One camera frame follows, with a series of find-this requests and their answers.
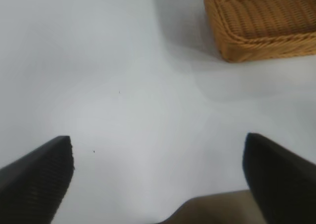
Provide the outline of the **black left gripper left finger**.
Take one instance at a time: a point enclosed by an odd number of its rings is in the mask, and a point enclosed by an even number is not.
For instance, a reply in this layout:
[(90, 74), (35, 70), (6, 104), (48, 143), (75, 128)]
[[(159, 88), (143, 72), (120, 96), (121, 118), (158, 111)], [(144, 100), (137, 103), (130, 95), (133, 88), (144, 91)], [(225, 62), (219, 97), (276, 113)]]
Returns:
[(49, 224), (74, 174), (69, 136), (57, 136), (0, 170), (0, 222)]

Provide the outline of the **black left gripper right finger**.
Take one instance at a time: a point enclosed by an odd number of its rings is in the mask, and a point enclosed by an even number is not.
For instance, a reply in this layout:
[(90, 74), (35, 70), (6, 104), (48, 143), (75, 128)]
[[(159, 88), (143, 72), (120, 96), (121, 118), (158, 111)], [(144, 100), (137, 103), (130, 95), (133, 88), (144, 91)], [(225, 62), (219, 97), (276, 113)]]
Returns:
[(243, 172), (269, 224), (316, 222), (316, 166), (276, 142), (249, 133)]

